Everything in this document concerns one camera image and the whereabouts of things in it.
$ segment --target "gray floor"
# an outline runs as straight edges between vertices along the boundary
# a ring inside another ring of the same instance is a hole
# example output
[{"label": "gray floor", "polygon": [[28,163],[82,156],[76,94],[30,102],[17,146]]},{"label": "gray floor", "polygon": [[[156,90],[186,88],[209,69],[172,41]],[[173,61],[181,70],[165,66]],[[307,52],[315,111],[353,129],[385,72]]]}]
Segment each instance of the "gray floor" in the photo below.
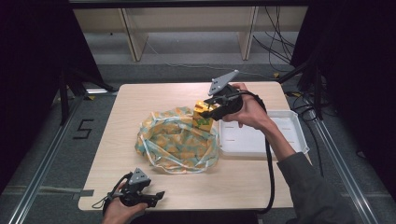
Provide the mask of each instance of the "gray floor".
[{"label": "gray floor", "polygon": [[[266,34],[260,33],[256,36],[265,45],[271,44],[271,38]],[[285,33],[284,36],[290,42],[294,42],[297,33]],[[86,34],[86,37],[105,82],[115,87],[124,83],[208,81],[212,77],[227,73],[228,69],[246,72],[247,74],[238,78],[241,81],[266,81],[273,78],[273,73],[278,72],[276,69],[282,71],[292,69],[275,56],[270,56],[256,42],[252,43],[249,60],[242,61],[235,33],[150,34],[149,45],[146,46],[139,63],[132,62],[124,34]],[[279,45],[274,46],[274,49],[283,52]],[[284,91],[295,91],[298,78],[298,76],[294,77],[284,83],[282,86]],[[87,87],[96,88],[90,84],[87,84]],[[84,100],[80,104],[27,214],[25,223],[99,223],[101,221],[100,211],[82,212],[78,209],[78,193],[84,186],[115,99],[114,95],[96,96],[93,100]],[[296,98],[287,99],[290,106],[293,106]],[[296,105],[303,103],[297,100]],[[381,223],[394,223],[396,203],[389,196],[370,164],[356,156],[357,145],[343,121],[336,117],[336,111],[329,106],[324,112],[324,121],[334,142],[342,152],[351,173],[378,219]],[[32,180],[59,128],[60,114],[60,102],[55,99],[35,144],[0,197],[0,223],[9,221],[24,189]],[[84,128],[92,129],[90,137],[85,140],[74,139],[76,136],[81,136],[77,129],[83,119],[93,119],[84,124]],[[362,223],[355,204],[350,199],[323,141],[314,128],[314,123],[308,122],[308,125],[313,128],[318,140],[318,150],[326,180],[349,201],[354,208],[358,223]],[[309,156],[318,172],[314,137],[309,132],[308,126],[302,123],[302,127],[307,144],[311,148]],[[260,216],[260,221],[285,223],[294,216],[291,208],[272,209],[268,214]]]}]

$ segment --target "wooden table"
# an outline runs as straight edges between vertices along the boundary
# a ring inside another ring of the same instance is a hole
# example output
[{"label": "wooden table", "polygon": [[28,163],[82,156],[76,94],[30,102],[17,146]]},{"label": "wooden table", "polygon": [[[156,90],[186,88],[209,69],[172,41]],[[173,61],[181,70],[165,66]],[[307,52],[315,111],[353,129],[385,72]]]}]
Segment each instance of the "wooden table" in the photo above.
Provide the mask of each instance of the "wooden table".
[{"label": "wooden table", "polygon": [[[289,110],[277,82],[247,82],[250,91],[259,94],[267,109]],[[177,106],[194,107],[207,99],[210,83],[128,84],[120,88],[84,190],[93,195],[81,197],[81,210],[110,192],[123,175],[136,167],[151,179],[143,193],[165,191],[164,198],[150,210],[263,209],[270,197],[267,161],[237,160],[222,156],[216,166],[201,174],[169,175],[154,168],[134,149],[140,122],[152,111]],[[276,196],[274,207],[292,207],[289,187],[274,163]]]}]

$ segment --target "clear plastic bag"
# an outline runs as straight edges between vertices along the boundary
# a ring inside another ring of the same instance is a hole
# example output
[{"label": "clear plastic bag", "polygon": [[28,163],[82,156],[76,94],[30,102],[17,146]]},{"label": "clear plastic bag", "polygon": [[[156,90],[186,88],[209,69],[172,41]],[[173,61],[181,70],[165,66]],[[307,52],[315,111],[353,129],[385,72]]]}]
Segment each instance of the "clear plastic bag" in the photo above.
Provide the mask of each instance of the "clear plastic bag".
[{"label": "clear plastic bag", "polygon": [[152,112],[137,134],[135,149],[156,167],[167,173],[200,173],[219,159],[219,134],[192,127],[193,111],[177,107],[166,112]]}]

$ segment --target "black cloth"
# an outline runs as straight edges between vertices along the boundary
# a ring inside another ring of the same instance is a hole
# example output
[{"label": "black cloth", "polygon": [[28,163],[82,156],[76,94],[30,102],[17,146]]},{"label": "black cloth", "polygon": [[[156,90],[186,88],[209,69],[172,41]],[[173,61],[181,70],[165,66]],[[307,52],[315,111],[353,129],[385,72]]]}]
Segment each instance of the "black cloth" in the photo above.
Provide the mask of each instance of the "black cloth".
[{"label": "black cloth", "polygon": [[355,223],[347,201],[315,172],[302,152],[277,166],[290,187],[295,223]]}]

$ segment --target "hand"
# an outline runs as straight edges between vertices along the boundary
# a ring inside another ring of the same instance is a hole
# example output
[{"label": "hand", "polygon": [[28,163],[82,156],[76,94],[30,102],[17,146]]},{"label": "hand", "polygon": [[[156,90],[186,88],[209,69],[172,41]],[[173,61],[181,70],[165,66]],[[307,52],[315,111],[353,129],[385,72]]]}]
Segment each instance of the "hand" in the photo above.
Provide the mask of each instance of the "hand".
[{"label": "hand", "polygon": [[[235,83],[232,86],[240,91],[248,90],[244,83]],[[245,124],[261,130],[263,128],[262,125],[270,121],[267,113],[265,113],[264,109],[262,109],[253,96],[243,94],[242,99],[244,101],[242,108],[234,114],[224,116],[222,120],[227,122],[233,120],[238,121],[240,128]]]},{"label": "hand", "polygon": [[[124,186],[125,183],[119,184],[117,187],[117,191],[120,191],[121,188]],[[120,198],[115,198],[113,201],[108,205],[106,210],[105,216],[103,218],[103,224],[124,224],[128,220],[130,220],[134,215],[143,212],[148,205],[146,203],[139,203],[135,206],[128,207],[125,206],[121,201]]]}]

